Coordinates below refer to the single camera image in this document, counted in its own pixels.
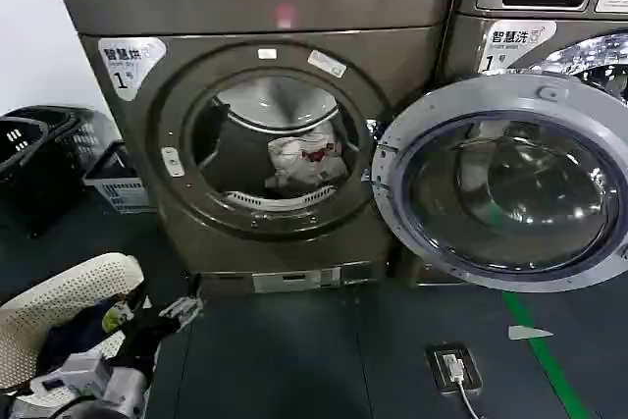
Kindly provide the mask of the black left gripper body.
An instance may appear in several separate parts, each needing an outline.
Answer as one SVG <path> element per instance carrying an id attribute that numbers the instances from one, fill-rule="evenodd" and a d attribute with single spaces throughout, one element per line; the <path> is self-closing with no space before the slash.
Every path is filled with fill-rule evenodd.
<path id="1" fill-rule="evenodd" d="M 162 340 L 174 334 L 180 326 L 177 318 L 161 315 L 160 308 L 141 309 L 122 326 L 125 338 L 108 364 L 112 367 L 153 368 Z"/>

